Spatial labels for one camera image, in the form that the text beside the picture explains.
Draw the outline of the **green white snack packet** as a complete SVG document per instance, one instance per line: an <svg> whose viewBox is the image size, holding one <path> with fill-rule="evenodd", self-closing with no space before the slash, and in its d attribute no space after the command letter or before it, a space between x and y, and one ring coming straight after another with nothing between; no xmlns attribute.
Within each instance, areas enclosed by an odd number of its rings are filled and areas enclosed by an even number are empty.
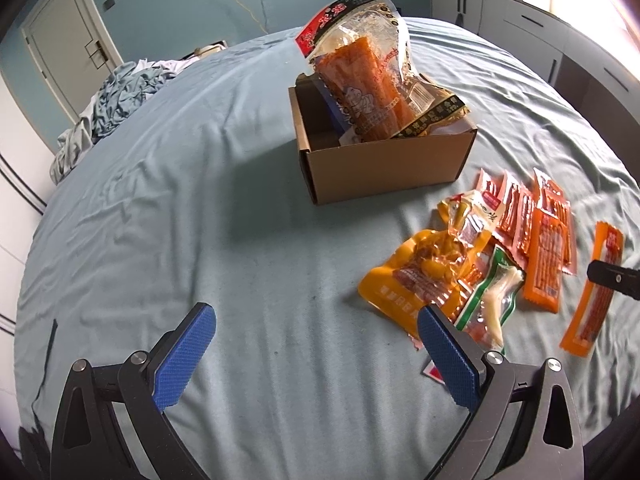
<svg viewBox="0 0 640 480"><path fill-rule="evenodd" d="M515 298L525 274L499 245L494 247L488 271L454 321L484 350L504 352L503 325L515 310Z"/></svg>

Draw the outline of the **long orange spicy strip packet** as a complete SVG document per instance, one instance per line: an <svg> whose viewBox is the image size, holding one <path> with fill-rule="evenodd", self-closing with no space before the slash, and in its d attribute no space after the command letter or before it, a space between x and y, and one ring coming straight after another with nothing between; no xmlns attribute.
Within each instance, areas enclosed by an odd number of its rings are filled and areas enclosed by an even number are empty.
<svg viewBox="0 0 640 480"><path fill-rule="evenodd" d="M624 236L615 226L599 221L591 255L592 262L622 263ZM587 278L578 307L566 330L560 347L573 356L588 356L608 313L614 290Z"/></svg>

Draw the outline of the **pink orange spicy stick packet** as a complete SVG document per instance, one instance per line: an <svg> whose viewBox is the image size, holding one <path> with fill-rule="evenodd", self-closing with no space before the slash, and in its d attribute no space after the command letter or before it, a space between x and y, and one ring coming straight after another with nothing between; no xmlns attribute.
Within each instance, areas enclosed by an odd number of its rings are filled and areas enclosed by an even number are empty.
<svg viewBox="0 0 640 480"><path fill-rule="evenodd" d="M534 200L538 208L558 218L566 227L563 272L575 275L577 249L570 201L555 180L539 168L534 169Z"/></svg>

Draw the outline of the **yellow chicken feet snack bag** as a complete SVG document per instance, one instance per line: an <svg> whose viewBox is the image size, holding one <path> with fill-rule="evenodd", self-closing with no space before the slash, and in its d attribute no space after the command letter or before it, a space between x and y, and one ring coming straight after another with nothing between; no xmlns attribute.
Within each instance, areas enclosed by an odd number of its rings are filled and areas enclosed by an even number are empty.
<svg viewBox="0 0 640 480"><path fill-rule="evenodd" d="M457 315L465 279L497 229L504 205L488 192L472 190L445 198L437 212L443 229L417 232L358 285L362 299L413 337L423 307L434 304L450 320Z"/></svg>

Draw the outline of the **light blue bed sheet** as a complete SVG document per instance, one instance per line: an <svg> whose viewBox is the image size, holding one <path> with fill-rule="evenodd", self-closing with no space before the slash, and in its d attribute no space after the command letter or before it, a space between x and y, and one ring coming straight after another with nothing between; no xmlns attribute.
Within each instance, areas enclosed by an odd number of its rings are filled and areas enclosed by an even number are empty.
<svg viewBox="0 0 640 480"><path fill-rule="evenodd" d="M409 18L420 72L457 93L478 133L453 184L317 206L288 90L294 30L187 68L98 143L36 229L14 342L18 414L53 432L73 362L122 362L200 301L216 335L168 417L213 479L421 479L465 419L426 354L357 292L437 224L480 170L547 171L574 210L578 264L596 224L639 263L639 187L588 122L508 52Z"/></svg>

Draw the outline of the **white grey cabinet row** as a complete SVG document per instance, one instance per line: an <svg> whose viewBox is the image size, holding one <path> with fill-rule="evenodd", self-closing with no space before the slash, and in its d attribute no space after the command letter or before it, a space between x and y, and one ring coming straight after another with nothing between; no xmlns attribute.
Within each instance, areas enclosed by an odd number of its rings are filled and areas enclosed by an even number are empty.
<svg viewBox="0 0 640 480"><path fill-rule="evenodd" d="M521 0L431 0L436 20L507 50L587 119L639 177L639 79L596 42Z"/></svg>

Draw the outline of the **brown cardboard box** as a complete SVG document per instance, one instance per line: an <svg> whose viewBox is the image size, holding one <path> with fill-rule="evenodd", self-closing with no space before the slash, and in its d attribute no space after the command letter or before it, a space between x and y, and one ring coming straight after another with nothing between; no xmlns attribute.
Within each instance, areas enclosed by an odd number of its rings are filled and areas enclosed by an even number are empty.
<svg viewBox="0 0 640 480"><path fill-rule="evenodd" d="M316 205L450 183L460 176L476 137L469 125L455 134L342 145L311 76L298 75L288 95L300 169Z"/></svg>

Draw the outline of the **crumpled blue grey blanket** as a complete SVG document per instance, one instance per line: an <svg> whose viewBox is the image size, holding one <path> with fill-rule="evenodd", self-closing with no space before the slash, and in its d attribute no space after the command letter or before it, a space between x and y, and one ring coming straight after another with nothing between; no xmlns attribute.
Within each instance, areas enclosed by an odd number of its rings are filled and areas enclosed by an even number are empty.
<svg viewBox="0 0 640 480"><path fill-rule="evenodd" d="M158 61L140 58L117 66L90 98L73 127L56 139L58 150L49 169L51 181L60 184L98 142L110 136L168 81L199 59L198 56Z"/></svg>

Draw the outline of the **grey white door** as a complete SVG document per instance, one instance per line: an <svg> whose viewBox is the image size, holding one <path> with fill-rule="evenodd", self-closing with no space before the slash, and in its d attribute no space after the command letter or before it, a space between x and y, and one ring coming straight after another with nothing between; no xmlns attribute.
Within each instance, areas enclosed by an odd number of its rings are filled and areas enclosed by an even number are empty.
<svg viewBox="0 0 640 480"><path fill-rule="evenodd" d="M21 32L32 60L71 122L122 64L93 0L38 0Z"/></svg>

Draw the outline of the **large clear red snack bag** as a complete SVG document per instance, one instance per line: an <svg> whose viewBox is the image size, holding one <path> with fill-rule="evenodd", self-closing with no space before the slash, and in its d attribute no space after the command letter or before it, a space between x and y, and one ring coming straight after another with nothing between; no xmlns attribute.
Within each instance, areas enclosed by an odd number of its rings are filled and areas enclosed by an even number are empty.
<svg viewBox="0 0 640 480"><path fill-rule="evenodd" d="M414 68L408 26L392 0L336 0L295 42L354 142L476 129L461 98Z"/></svg>

